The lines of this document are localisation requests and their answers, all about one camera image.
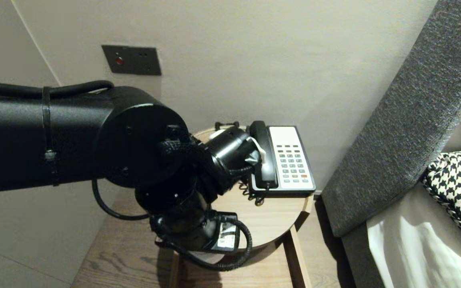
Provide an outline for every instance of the robotic arm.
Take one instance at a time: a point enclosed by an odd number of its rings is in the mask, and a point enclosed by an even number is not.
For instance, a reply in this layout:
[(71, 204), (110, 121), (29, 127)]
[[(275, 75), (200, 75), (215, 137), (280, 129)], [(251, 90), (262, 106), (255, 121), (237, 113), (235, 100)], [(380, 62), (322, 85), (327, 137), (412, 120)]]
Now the robotic arm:
[[(203, 144), (182, 118), (132, 87), (95, 81), (61, 88), (0, 84), (0, 191), (92, 180), (97, 203), (124, 220), (150, 217), (163, 245), (214, 270), (241, 266), (251, 235), (240, 221), (210, 208), (260, 163), (260, 148), (231, 127)], [(135, 188), (145, 215), (120, 215), (100, 198), (97, 179)], [(220, 225), (247, 237), (233, 264), (208, 264), (188, 250), (211, 250)]]

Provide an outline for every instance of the cable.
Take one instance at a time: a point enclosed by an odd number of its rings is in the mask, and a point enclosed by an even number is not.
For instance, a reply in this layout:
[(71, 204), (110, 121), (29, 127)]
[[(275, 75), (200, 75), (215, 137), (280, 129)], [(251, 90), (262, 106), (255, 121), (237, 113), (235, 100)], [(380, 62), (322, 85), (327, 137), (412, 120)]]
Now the cable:
[(209, 270), (216, 270), (216, 271), (230, 271), (234, 270), (236, 268), (239, 268), (243, 266), (245, 261), (250, 257), (250, 252), (252, 251), (252, 235), (250, 234), (249, 229), (243, 222), (238, 221), (236, 219), (232, 218), (227, 218), (227, 217), (221, 217), (220, 218), (221, 222), (228, 222), (230, 224), (234, 224), (239, 230), (245, 234), (245, 237), (247, 238), (247, 248), (245, 248), (245, 252), (236, 260), (234, 263), (216, 263), (216, 264), (211, 264), (208, 262), (205, 262), (197, 257), (195, 257), (193, 254), (191, 254), (188, 250), (186, 250), (184, 247), (181, 247), (173, 242), (170, 241), (165, 241), (165, 244), (167, 246), (170, 246), (170, 248), (174, 249), (177, 251), (177, 253), (183, 255), (186, 257), (188, 260), (192, 261), (194, 264), (197, 264), (198, 266), (201, 266), (202, 268), (206, 268)]
[[(50, 95), (51, 98), (64, 98), (95, 90), (111, 88), (113, 88), (113, 83), (110, 81), (98, 80), (83, 84), (51, 88)], [(42, 88), (0, 83), (0, 96), (38, 99), (42, 98)]]
[(117, 219), (121, 219), (121, 220), (128, 220), (128, 221), (136, 221), (136, 220), (143, 220), (143, 219), (147, 219), (149, 217), (148, 214), (144, 214), (144, 215), (136, 215), (136, 216), (129, 216), (129, 215), (122, 215), (120, 213), (117, 213), (115, 211), (113, 211), (111, 208), (109, 208), (108, 206), (106, 206), (106, 204), (104, 203), (104, 201), (102, 200), (101, 198), (101, 195), (99, 193), (99, 187), (97, 185), (97, 179), (93, 179), (92, 180), (92, 191), (94, 192), (94, 197), (95, 197), (95, 201), (97, 201), (97, 204), (99, 204), (99, 206), (106, 212), (108, 213), (109, 215), (117, 218)]

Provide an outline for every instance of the white wall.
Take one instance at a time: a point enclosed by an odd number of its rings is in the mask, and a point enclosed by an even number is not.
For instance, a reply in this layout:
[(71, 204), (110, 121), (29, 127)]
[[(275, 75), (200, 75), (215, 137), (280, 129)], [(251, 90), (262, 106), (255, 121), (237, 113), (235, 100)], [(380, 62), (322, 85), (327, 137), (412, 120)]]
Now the white wall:
[[(295, 124), (323, 188), (436, 0), (13, 0), (63, 84), (149, 91), (192, 131)], [(154, 46), (162, 77), (113, 75), (101, 44)]]
[[(14, 6), (4, 0), (0, 82), (57, 85)], [(114, 186), (104, 186), (111, 203), (107, 191)], [(104, 217), (88, 182), (0, 192), (0, 287), (69, 287)]]

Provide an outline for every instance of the gray upholstered headboard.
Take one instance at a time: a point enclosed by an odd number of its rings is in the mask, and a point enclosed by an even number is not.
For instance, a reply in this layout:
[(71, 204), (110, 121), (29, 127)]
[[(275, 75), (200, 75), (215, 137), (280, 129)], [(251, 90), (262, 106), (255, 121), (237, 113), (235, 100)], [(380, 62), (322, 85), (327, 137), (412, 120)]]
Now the gray upholstered headboard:
[(322, 193), (340, 237), (412, 188), (461, 120), (461, 0), (440, 0)]

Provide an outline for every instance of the telephone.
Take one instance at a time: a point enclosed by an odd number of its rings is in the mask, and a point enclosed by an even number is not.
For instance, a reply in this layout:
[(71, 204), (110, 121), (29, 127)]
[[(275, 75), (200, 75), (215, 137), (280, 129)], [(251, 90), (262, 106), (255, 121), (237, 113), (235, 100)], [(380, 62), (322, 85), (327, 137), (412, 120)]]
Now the telephone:
[(249, 178), (249, 188), (255, 194), (293, 197), (314, 192), (314, 177), (296, 126), (266, 126), (254, 121), (247, 132), (266, 152)]

